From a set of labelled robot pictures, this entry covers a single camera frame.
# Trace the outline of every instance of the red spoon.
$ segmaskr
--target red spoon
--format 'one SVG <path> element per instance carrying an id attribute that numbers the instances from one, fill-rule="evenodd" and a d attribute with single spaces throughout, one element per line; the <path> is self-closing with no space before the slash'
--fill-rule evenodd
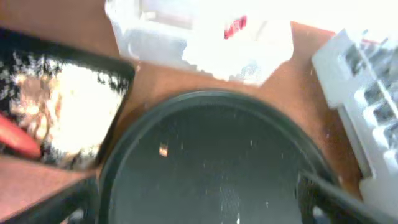
<path id="1" fill-rule="evenodd" d="M 40 146 L 18 125 L 0 114 L 0 142 L 13 148 L 23 156 L 37 159 L 40 157 Z"/>

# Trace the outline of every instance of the round black cooking plate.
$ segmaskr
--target round black cooking plate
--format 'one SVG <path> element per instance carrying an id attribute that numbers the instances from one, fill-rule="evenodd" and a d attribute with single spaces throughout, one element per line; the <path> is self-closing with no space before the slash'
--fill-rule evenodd
<path id="1" fill-rule="evenodd" d="M 301 170 L 334 180 L 283 114 L 237 93 L 187 93 L 121 138 L 101 176 L 99 222 L 301 223 L 294 195 Z"/>

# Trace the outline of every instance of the wooden table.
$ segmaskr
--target wooden table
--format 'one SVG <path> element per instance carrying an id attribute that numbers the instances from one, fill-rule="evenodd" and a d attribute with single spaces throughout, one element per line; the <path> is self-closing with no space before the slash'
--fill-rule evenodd
<path id="1" fill-rule="evenodd" d="M 2 0 L 0 26 L 118 58 L 103 0 Z M 181 91 L 222 88 L 255 96 L 281 110 L 315 141 L 343 187 L 358 196 L 361 174 L 336 111 L 326 105 L 310 57 L 333 35 L 292 23 L 294 55 L 256 88 L 148 63 L 139 65 L 114 142 L 130 122 Z M 86 176 L 0 156 L 0 220 Z"/>

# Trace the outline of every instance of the food crumb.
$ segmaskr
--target food crumb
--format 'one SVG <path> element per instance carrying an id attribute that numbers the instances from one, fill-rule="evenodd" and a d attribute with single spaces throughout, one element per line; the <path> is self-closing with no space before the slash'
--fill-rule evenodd
<path id="1" fill-rule="evenodd" d="M 159 147 L 159 155 L 163 157 L 167 157 L 167 154 L 169 153 L 169 149 L 165 144 L 161 144 Z"/>

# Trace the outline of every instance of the egg carton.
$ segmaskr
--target egg carton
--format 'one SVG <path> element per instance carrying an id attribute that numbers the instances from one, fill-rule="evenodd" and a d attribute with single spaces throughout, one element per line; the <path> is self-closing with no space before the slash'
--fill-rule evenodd
<path id="1" fill-rule="evenodd" d="M 312 62 L 358 160 L 364 202 L 398 217 L 397 42 L 365 40 L 365 33 L 342 30 Z"/>

